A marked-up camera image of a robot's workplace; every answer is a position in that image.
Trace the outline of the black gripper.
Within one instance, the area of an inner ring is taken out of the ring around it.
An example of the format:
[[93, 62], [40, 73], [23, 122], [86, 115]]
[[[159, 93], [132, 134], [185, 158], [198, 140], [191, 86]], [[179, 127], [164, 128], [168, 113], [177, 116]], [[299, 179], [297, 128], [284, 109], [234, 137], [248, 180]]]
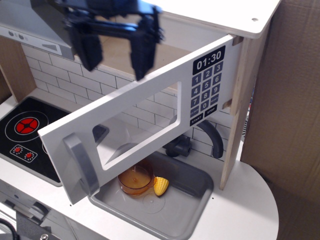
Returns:
[[[91, 72], [103, 59], [98, 35], [130, 41], [131, 66], [137, 81], [153, 68], [157, 44], [163, 40], [161, 8], [144, 0], [56, 0], [76, 54]], [[140, 16], [138, 24], [111, 22], [113, 17]]]

